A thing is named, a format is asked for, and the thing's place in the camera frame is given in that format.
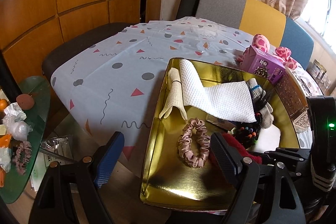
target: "patterned tablecloth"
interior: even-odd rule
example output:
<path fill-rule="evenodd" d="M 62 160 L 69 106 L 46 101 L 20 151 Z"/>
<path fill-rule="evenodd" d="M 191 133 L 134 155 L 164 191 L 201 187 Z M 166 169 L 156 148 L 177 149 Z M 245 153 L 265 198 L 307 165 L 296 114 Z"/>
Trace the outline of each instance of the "patterned tablecloth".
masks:
<path fill-rule="evenodd" d="M 115 131 L 124 134 L 120 161 L 139 176 L 168 61 L 183 57 L 237 67 L 234 58 L 252 38 L 202 18 L 140 23 L 76 55 L 53 73 L 51 83 L 98 144 Z"/>

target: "orange fruit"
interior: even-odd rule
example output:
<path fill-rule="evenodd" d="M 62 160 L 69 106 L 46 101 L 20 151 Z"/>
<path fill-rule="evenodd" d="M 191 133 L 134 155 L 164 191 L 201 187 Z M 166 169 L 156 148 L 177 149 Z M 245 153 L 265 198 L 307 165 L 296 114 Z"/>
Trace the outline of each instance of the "orange fruit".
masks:
<path fill-rule="evenodd" d="M 6 99 L 0 100 L 0 111 L 4 111 L 4 109 L 8 107 L 8 101 Z"/>

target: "hair tie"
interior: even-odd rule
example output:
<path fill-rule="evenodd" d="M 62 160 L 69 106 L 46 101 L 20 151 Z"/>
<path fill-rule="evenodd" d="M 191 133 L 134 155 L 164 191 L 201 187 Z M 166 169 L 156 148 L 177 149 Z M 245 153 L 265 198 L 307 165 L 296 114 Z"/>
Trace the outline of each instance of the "hair tie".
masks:
<path fill-rule="evenodd" d="M 180 157 L 193 168 L 202 168 L 209 156 L 210 136 L 206 134 L 205 122 L 197 118 L 191 118 L 183 128 L 183 133 L 178 139 L 178 150 Z M 196 142 L 201 146 L 199 156 L 195 156 L 191 150 L 193 129 L 196 129 Z"/>
<path fill-rule="evenodd" d="M 16 165 L 16 171 L 20 175 L 24 175 L 26 172 L 27 164 L 30 161 L 32 156 L 32 146 L 29 141 L 20 143 L 19 147 L 16 150 L 16 155 L 14 158 L 14 163 Z"/>

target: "beige glove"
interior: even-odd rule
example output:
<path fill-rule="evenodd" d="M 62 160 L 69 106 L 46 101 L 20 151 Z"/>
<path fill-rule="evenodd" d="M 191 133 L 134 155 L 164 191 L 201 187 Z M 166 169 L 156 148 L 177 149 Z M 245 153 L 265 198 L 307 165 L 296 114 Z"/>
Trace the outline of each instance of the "beige glove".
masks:
<path fill-rule="evenodd" d="M 159 118 L 161 119 L 163 114 L 164 118 L 167 118 L 170 115 L 173 106 L 175 106 L 180 110 L 183 120 L 188 120 L 187 113 L 183 106 L 182 84 L 178 69 L 171 68 L 168 72 L 168 77 L 171 81 L 171 89 L 165 106 L 159 114 Z"/>

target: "white towel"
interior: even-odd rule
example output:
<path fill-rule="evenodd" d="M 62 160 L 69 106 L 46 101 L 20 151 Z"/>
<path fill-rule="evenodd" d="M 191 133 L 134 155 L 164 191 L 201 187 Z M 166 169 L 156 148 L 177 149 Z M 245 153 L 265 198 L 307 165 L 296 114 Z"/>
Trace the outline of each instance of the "white towel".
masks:
<path fill-rule="evenodd" d="M 180 74 L 185 106 L 197 107 L 228 121 L 256 121 L 250 91 L 245 81 L 205 88 L 194 65 L 186 59 L 180 61 Z"/>

